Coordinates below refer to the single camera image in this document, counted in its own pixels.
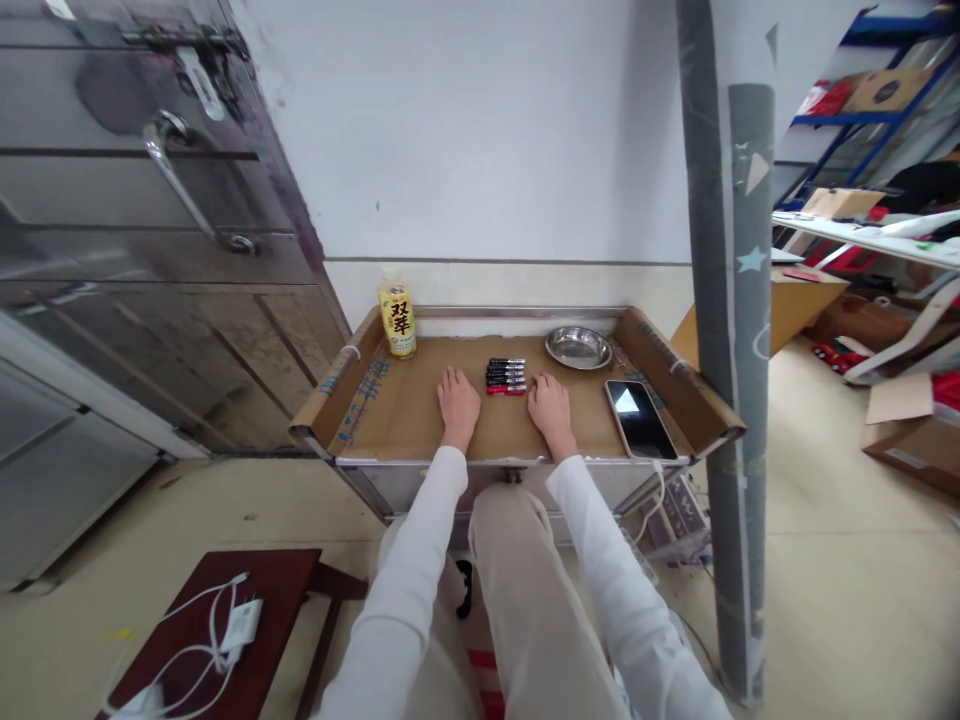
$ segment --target plastic bottle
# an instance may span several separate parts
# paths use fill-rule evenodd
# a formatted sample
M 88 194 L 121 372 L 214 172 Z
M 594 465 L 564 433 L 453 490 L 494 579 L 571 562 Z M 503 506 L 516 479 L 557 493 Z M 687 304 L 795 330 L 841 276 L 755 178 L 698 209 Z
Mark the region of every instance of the plastic bottle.
M 410 286 L 400 279 L 397 268 L 383 268 L 383 282 L 377 286 L 377 298 L 390 352 L 401 360 L 409 360 L 417 352 L 417 329 Z

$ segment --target star pattern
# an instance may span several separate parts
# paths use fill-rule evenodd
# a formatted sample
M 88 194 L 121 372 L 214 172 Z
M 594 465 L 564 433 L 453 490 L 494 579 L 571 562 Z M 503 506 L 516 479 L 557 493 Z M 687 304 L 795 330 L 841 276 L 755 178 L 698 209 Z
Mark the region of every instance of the star pattern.
M 760 272 L 760 268 L 763 265 L 763 261 L 767 259 L 767 254 L 760 252 L 759 247 L 755 247 L 746 255 L 738 255 L 737 261 L 740 263 L 740 269 L 738 273 L 747 272 L 749 270 L 755 270 Z

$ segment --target person's left hand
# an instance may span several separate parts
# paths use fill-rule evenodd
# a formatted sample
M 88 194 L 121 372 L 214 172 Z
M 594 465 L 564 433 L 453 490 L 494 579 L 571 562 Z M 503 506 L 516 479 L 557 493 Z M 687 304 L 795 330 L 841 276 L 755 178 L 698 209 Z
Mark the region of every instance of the person's left hand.
M 446 427 L 440 444 L 455 447 L 466 455 L 477 418 L 480 417 L 480 396 L 463 371 L 452 367 L 444 370 L 437 386 L 437 396 Z

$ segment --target door handle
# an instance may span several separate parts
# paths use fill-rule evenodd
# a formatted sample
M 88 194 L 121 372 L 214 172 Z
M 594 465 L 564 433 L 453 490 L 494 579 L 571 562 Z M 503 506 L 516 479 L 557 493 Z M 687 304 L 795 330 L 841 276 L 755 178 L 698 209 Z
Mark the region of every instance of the door handle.
M 173 192 L 180 198 L 180 202 L 190 213 L 193 221 L 200 226 L 203 234 L 210 238 L 213 243 L 229 253 L 235 255 L 256 255 L 259 251 L 257 243 L 243 235 L 227 235 L 219 232 L 208 221 L 206 216 L 197 207 L 197 204 L 190 197 L 190 192 L 180 181 L 177 171 L 167 157 L 167 139 L 175 137 L 180 142 L 189 144 L 190 127 L 186 121 L 179 115 L 169 110 L 161 110 L 157 116 L 143 128 L 143 144 L 153 161 L 160 168 L 163 177 L 170 184 Z

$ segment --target metal bowl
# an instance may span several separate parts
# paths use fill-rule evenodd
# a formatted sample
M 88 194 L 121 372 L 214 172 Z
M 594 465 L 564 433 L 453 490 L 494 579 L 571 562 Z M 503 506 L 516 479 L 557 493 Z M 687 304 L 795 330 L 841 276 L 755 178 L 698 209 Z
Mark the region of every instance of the metal bowl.
M 550 357 L 575 370 L 602 368 L 613 357 L 607 339 L 587 328 L 557 328 L 547 335 L 546 346 Z

